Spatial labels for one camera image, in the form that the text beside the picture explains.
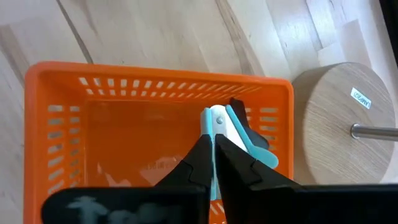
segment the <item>light blue object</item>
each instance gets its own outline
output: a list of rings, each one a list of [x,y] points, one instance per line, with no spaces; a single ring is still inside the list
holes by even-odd
[[[261,161],[263,164],[269,166],[272,169],[275,169],[279,163],[278,157],[268,150],[255,146],[251,142],[248,134],[245,132],[232,107],[230,105],[226,105],[225,109],[228,113],[229,118],[231,118],[231,121],[234,124],[236,130],[238,131],[238,134],[241,137],[244,146],[246,147],[246,149],[248,149],[248,153],[255,159]]]
[[[213,178],[211,179],[211,189],[210,189],[210,200],[217,199],[218,190],[218,179],[216,173],[216,144],[213,134],[213,122],[211,110],[209,108],[205,108],[205,110],[201,113],[200,118],[200,130],[201,134],[208,134],[211,138],[211,163],[213,164]]]

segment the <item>metal rod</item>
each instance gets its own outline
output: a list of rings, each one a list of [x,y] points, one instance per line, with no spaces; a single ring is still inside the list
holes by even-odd
[[[353,138],[369,138],[380,139],[386,141],[398,141],[397,128],[375,128],[365,127],[359,124],[354,124],[351,127],[351,135]]]

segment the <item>orange plastic basket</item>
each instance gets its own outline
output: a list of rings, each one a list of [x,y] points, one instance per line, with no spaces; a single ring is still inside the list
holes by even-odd
[[[243,100],[270,142],[276,171],[293,176],[293,91],[243,75],[43,62],[25,78],[24,223],[39,224],[52,193],[69,187],[148,187],[200,137],[204,107]],[[210,222],[223,223],[221,201]]]

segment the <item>white label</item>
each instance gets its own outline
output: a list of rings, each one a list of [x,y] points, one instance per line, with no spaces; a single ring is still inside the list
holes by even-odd
[[[360,91],[358,91],[357,89],[355,89],[353,87],[353,89],[351,90],[351,96],[358,101],[359,103],[361,103],[364,107],[366,107],[367,109],[371,108],[372,105],[372,101],[369,100],[366,96],[364,96]]]

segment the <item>wooden disc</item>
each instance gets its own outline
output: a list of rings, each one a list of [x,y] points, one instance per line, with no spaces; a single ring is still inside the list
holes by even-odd
[[[368,67],[341,63],[301,74],[295,95],[294,179],[301,184],[377,183],[386,173],[394,143],[354,139],[350,128],[394,128],[390,95]],[[360,103],[353,88],[371,100]]]

